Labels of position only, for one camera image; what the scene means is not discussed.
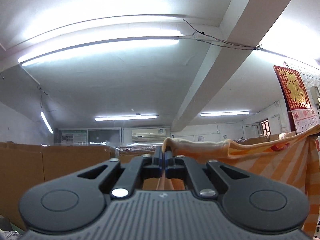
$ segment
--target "striped fabric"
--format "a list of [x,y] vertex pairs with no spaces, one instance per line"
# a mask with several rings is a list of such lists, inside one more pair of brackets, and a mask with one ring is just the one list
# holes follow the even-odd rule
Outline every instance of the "striped fabric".
[[[213,143],[166,138],[163,150],[170,146],[174,155],[189,156],[199,163],[217,159],[300,189],[310,202],[303,230],[313,237],[319,217],[320,166],[317,137],[312,135],[319,132],[318,124],[293,137],[254,145],[240,145],[231,140]],[[175,190],[184,189],[180,180],[172,179],[172,184]]]

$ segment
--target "triangular cutout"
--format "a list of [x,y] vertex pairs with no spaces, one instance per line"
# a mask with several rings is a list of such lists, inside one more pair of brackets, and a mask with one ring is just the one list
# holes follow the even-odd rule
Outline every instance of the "triangular cutout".
[[239,171],[235,171],[231,168],[228,168],[226,166],[220,166],[220,168],[232,179],[245,179],[245,178],[249,178],[249,176],[239,172]]
[[106,168],[107,168],[107,165],[102,165],[102,166],[99,166],[98,168],[82,173],[78,175],[78,177],[85,178],[85,179],[96,179]]

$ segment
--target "ribbed gray surface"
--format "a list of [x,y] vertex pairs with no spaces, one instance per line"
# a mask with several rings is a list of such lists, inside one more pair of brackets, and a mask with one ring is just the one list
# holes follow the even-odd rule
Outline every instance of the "ribbed gray surface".
[[201,201],[189,191],[137,191],[113,201],[94,224],[77,233],[45,236],[29,231],[22,240],[303,240],[296,230],[283,235],[258,235],[227,220],[217,204]]

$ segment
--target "electrical box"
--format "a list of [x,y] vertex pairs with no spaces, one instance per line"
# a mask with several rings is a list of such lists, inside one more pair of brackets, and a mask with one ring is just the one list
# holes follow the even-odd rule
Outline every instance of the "electrical box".
[[320,93],[319,93],[318,87],[312,86],[310,88],[310,92],[311,92],[312,99],[313,99],[313,102],[315,103],[315,105],[319,104],[320,103]]

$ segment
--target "calendar page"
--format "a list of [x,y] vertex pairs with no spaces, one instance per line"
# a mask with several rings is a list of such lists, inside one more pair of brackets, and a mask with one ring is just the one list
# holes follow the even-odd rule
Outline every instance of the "calendar page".
[[292,110],[292,116],[297,134],[302,133],[310,127],[320,123],[317,112],[312,109]]

